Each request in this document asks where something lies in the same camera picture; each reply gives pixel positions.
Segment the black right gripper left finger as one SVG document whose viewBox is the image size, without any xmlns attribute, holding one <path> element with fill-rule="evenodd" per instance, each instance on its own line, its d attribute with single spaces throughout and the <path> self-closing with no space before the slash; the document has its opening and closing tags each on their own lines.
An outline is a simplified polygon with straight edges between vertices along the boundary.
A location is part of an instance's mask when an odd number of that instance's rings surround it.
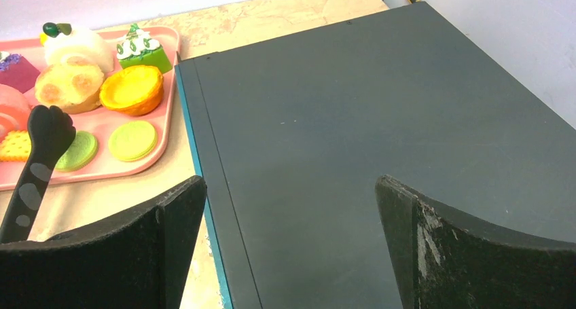
<svg viewBox="0 0 576 309">
<path fill-rule="evenodd" d="M 46 241 L 1 245 L 1 307 L 178 308 L 206 195 L 193 176 Z"/>
</svg>

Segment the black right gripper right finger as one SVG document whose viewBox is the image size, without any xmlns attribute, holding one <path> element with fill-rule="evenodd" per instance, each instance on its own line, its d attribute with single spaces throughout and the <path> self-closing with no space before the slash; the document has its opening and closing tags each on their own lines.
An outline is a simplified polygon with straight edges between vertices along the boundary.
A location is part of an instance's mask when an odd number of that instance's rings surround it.
<svg viewBox="0 0 576 309">
<path fill-rule="evenodd" d="M 404 308 L 574 308 L 575 244 L 511 230 L 385 175 L 376 201 Z"/>
</svg>

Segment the black cat-paw tongs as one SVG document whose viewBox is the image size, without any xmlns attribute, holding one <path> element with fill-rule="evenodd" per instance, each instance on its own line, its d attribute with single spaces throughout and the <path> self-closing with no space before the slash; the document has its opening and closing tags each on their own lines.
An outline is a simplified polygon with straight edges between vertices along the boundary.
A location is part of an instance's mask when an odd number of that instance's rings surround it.
<svg viewBox="0 0 576 309">
<path fill-rule="evenodd" d="M 58 160 L 75 139 L 73 120 L 57 106 L 33 108 L 28 132 L 31 153 L 16 184 L 1 223 L 1 243 L 29 237 Z"/>
</svg>

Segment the pink swirl roll cake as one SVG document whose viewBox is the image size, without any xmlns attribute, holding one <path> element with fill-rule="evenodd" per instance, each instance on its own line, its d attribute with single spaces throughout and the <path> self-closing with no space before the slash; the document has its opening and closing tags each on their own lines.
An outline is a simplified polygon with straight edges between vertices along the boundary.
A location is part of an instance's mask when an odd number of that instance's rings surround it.
<svg viewBox="0 0 576 309">
<path fill-rule="evenodd" d="M 1 141 L 11 131 L 27 130 L 31 106 L 17 89 L 1 84 Z"/>
</svg>

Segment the purple triangle cake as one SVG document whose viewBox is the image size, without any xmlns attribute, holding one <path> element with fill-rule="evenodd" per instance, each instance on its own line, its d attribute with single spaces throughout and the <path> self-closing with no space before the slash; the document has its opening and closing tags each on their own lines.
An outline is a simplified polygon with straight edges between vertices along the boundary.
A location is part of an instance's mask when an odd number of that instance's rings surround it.
<svg viewBox="0 0 576 309">
<path fill-rule="evenodd" d="M 24 94 L 35 86 L 39 75 L 39 69 L 21 54 L 1 51 L 1 84 Z"/>
</svg>

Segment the white cream roll cake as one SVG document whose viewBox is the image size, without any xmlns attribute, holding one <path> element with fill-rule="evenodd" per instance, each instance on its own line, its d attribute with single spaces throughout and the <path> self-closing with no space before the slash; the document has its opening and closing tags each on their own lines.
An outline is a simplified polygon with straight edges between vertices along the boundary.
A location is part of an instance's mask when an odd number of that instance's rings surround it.
<svg viewBox="0 0 576 309">
<path fill-rule="evenodd" d="M 109 44 L 91 29 L 69 23 L 46 22 L 40 40 L 48 65 L 80 59 L 98 65 L 104 73 L 114 70 Z"/>
</svg>

